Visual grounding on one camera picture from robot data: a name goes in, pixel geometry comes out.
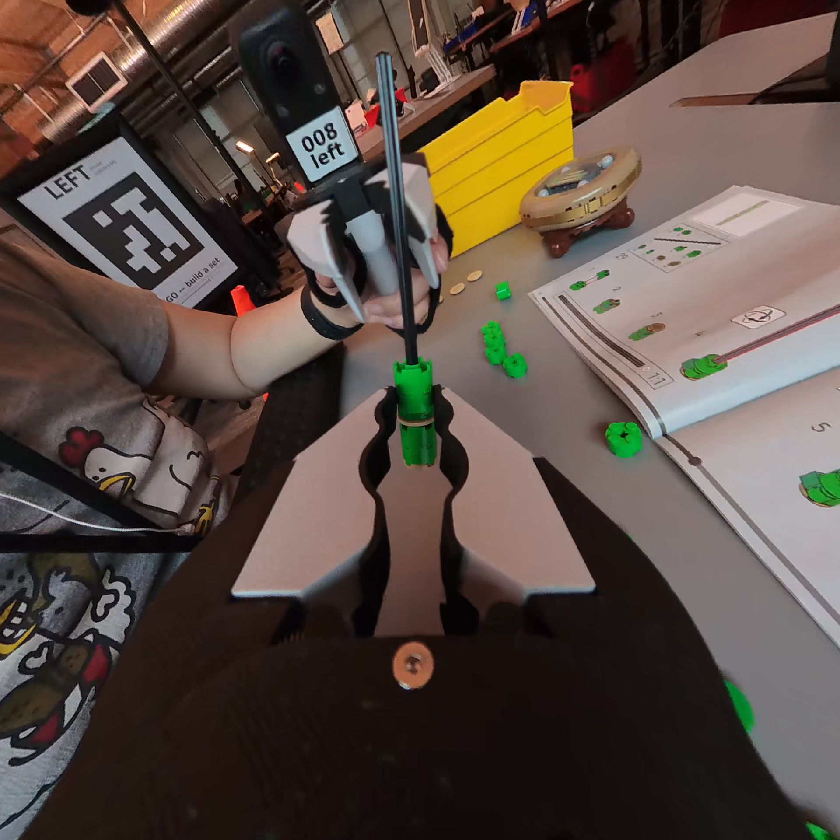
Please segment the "person's left hand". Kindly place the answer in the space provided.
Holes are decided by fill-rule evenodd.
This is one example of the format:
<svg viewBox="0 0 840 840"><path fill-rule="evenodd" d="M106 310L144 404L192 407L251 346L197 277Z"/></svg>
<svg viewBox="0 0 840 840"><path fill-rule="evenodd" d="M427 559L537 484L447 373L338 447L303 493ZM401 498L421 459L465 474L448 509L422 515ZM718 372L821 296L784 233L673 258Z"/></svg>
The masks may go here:
<svg viewBox="0 0 840 840"><path fill-rule="evenodd" d="M362 315L359 317L352 310L332 278L306 269L311 300L308 309L319 312L320 321L330 325L329 328L318 327L318 330L323 333L336 330L351 333L364 324L381 324L393 331L403 329L401 294L395 292L391 295L383 295L377 292L367 280L366 266L362 265L361 268L356 266L354 252L350 249L346 250L346 260L353 278L360 277L364 282L359 292ZM409 289L415 326L417 329L424 328L434 318L441 298L440 289L429 286L423 272L418 268L411 270Z"/></svg>

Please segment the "black-framed marker sign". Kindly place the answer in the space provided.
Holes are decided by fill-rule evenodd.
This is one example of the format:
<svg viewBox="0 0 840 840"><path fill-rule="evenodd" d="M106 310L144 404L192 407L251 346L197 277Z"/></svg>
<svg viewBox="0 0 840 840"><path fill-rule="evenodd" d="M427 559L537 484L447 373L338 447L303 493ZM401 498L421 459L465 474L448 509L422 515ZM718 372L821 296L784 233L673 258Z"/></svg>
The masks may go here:
<svg viewBox="0 0 840 840"><path fill-rule="evenodd" d="M112 111L2 179L2 209L74 266L209 309L245 268L192 195Z"/></svg>

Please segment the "tan round pot model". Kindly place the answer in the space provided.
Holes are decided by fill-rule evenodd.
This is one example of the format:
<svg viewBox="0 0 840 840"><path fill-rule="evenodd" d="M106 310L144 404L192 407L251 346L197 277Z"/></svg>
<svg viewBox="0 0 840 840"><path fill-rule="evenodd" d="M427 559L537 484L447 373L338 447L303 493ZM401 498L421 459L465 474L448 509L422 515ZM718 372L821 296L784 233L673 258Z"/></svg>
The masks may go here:
<svg viewBox="0 0 840 840"><path fill-rule="evenodd" d="M634 222L628 195L643 170L632 147L575 157L528 190L519 206L521 223L539 234L553 259L591 231L625 229Z"/></svg>

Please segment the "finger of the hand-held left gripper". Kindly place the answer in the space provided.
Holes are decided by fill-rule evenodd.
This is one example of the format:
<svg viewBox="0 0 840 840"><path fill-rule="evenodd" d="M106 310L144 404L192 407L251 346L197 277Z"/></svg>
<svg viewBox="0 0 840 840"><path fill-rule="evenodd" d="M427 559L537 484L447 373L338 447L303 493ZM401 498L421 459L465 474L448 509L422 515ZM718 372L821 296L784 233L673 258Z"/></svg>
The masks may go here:
<svg viewBox="0 0 840 840"><path fill-rule="evenodd" d="M369 275L375 289L398 289L396 242L393 234L392 205L387 170L369 180ZM436 206L425 166L402 163L403 204L407 245L427 284L439 287L432 238L437 233Z"/></svg>
<svg viewBox="0 0 840 840"><path fill-rule="evenodd" d="M329 277L345 305L364 322L360 293L355 285L355 264L345 251L343 234L334 234L330 205L309 205L288 218L287 246L298 261L317 275Z"/></svg>

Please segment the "white wall vent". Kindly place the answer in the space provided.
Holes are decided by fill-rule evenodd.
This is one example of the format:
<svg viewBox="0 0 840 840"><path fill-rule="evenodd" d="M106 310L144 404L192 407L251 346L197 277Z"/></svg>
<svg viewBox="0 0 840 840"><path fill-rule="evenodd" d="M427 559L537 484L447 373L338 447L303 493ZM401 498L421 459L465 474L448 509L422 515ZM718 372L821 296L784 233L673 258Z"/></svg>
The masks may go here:
<svg viewBox="0 0 840 840"><path fill-rule="evenodd" d="M65 82L70 94L89 113L110 102L129 81L107 53L99 52Z"/></svg>

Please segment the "open instruction booklet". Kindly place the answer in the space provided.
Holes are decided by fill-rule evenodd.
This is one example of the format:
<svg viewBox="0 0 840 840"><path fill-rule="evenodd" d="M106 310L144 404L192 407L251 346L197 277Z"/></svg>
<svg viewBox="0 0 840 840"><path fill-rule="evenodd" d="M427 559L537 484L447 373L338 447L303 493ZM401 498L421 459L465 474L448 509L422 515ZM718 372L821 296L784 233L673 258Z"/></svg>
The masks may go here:
<svg viewBox="0 0 840 840"><path fill-rule="evenodd" d="M838 644L838 205L733 185L530 297Z"/></svg>

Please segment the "black perforated panel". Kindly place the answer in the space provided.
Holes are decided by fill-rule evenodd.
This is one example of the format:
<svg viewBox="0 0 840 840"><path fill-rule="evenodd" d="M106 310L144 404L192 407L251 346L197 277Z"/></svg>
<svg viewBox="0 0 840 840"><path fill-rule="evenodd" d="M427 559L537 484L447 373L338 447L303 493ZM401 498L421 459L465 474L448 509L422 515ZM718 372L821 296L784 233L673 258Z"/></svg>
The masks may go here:
<svg viewBox="0 0 840 840"><path fill-rule="evenodd" d="M340 420L345 356L339 343L272 383L240 471L234 505Z"/></svg>

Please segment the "person's left forearm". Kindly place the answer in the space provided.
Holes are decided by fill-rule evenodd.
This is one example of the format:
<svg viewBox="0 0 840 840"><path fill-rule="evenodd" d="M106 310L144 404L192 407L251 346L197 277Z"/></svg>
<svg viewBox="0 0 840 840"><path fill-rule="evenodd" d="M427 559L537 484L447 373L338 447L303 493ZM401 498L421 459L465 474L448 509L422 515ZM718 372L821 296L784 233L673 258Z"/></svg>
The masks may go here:
<svg viewBox="0 0 840 840"><path fill-rule="evenodd" d="M241 401L331 349L301 309L301 291L241 317L165 303L164 359L149 392L203 400Z"/></svg>

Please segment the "yellow plastic bin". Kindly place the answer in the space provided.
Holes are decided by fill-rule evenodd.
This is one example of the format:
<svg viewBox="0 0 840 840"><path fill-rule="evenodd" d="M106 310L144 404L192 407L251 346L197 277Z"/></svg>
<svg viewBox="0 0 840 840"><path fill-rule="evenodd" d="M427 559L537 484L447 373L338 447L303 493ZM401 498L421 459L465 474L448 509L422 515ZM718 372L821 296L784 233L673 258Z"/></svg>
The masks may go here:
<svg viewBox="0 0 840 840"><path fill-rule="evenodd" d="M422 149L457 257L521 221L539 178L574 158L573 83L526 80Z"/></svg>

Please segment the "black rod with green bricks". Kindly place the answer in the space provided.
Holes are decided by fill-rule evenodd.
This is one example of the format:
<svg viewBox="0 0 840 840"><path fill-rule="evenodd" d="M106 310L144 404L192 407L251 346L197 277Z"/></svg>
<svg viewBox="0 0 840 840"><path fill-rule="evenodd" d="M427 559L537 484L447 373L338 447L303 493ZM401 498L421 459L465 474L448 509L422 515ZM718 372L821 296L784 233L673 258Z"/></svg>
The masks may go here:
<svg viewBox="0 0 840 840"><path fill-rule="evenodd" d="M417 351L406 195L390 54L385 51L377 53L374 58L374 68L381 107L381 127L391 203L397 279L402 303L405 360L396 362L394 365L397 422L401 431L404 462L407 467L420 469L432 466L437 457L433 369L432 365L423 360Z"/></svg>

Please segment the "person's printed grey shirt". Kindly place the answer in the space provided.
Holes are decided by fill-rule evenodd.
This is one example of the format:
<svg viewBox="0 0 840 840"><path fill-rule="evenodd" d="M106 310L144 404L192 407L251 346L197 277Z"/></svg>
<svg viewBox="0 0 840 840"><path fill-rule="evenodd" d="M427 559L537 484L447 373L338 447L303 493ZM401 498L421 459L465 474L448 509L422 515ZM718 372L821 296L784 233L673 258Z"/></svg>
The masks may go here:
<svg viewBox="0 0 840 840"><path fill-rule="evenodd" d="M209 532L238 478L145 387L160 300L2 244L2 432L164 530ZM183 554L2 553L2 838L21 837L65 772L148 601Z"/></svg>

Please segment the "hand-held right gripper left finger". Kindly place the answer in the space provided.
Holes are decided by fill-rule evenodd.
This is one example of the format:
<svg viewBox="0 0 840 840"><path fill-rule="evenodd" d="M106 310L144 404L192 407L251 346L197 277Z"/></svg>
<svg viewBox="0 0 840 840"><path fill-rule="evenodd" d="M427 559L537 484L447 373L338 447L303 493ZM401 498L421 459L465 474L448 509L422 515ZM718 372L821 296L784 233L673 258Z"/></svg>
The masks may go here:
<svg viewBox="0 0 840 840"><path fill-rule="evenodd" d="M392 467L396 391L376 391L293 461L242 570L236 599L329 606L372 636L391 570L379 492Z"/></svg>

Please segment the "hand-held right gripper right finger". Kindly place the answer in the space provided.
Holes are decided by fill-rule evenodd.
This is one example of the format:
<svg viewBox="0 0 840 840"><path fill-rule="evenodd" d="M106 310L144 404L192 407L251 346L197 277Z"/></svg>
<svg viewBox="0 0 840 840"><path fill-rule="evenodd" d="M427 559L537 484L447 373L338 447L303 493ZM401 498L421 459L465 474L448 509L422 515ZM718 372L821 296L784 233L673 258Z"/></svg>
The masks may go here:
<svg viewBox="0 0 840 840"><path fill-rule="evenodd" d="M532 453L445 387L434 388L434 425L450 486L439 550L444 633L477 633L497 605L593 595L592 574Z"/></svg>

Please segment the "grey desk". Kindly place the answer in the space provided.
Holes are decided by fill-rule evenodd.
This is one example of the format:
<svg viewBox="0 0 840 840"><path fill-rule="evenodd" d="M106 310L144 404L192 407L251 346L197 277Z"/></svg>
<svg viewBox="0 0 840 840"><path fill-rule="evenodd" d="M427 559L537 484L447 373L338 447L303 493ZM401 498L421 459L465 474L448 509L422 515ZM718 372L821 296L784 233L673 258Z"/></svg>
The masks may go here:
<svg viewBox="0 0 840 840"><path fill-rule="evenodd" d="M626 406L533 305L532 289L681 214L731 185L838 204L838 105L674 107L687 98L759 92L829 48L836 14L731 35L710 44L574 129L577 154L633 146L644 171L634 225L575 244L554 260L522 227L457 258L447 290L482 270L439 309L423 351L437 381L559 471L623 527L687 608L724 674L757 716L753 742L805 817L838 832L838 648L654 444L610 455L602 429ZM509 281L499 301L495 285ZM498 321L509 378L485 356L481 328Z"/></svg>

